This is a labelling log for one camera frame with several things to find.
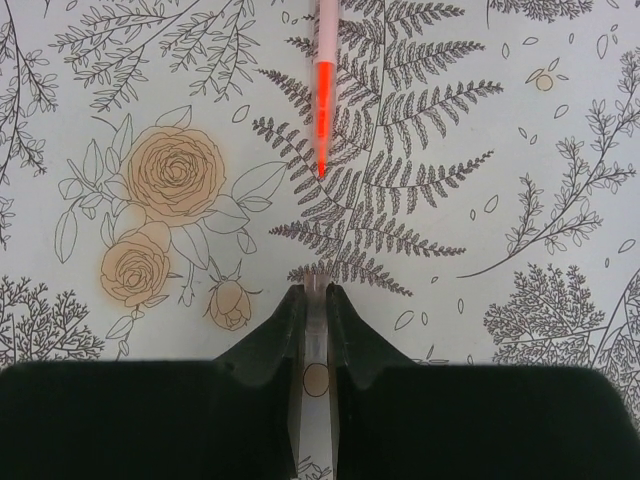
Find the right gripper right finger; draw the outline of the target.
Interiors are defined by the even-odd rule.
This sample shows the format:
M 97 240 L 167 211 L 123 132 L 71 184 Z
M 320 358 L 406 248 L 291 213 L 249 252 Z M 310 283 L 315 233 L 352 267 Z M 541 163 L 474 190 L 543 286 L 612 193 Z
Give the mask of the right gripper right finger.
M 326 292 L 339 479 L 635 479 L 618 393 L 574 367 L 418 364 Z

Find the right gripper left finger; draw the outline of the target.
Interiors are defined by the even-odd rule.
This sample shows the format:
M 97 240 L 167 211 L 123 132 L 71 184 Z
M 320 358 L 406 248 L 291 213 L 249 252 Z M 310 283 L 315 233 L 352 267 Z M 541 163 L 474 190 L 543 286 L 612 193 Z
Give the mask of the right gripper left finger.
M 212 360 L 28 362 L 1 374 L 5 479 L 292 479 L 304 291 Z

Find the orange pen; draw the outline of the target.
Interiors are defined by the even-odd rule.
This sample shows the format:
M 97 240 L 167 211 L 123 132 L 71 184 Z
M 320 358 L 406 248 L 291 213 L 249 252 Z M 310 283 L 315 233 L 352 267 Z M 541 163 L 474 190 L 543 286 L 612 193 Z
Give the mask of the orange pen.
M 311 167 L 311 178 L 324 177 L 331 143 L 331 124 L 335 102 L 335 70 L 337 63 L 338 23 L 340 6 L 337 1 L 316 3 L 314 38 L 317 50 L 313 57 L 313 80 L 311 106 L 313 126 L 313 157 L 316 164 Z M 320 479 L 336 477 L 335 448 L 333 434 L 335 407 L 332 395 L 335 383 L 331 375 L 335 372 L 330 359 L 331 338 L 327 314 L 326 274 L 306 273 L 300 284 L 292 286 L 292 313 L 289 333 L 286 334 L 286 355 L 283 360 L 289 369 L 290 380 L 287 393 L 286 433 L 293 458 L 290 479 L 309 479 L 311 476 L 301 469 L 301 441 L 307 433 L 312 444 L 327 455 L 327 465 L 318 472 Z M 307 413 L 314 417 L 308 425 Z

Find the floral table mat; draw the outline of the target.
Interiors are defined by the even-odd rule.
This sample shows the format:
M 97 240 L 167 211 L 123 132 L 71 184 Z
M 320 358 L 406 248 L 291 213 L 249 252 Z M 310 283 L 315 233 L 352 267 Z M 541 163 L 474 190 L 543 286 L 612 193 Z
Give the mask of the floral table mat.
M 1 5 L 1 374 L 212 360 L 306 273 L 426 366 L 586 368 L 639 437 L 639 5 Z

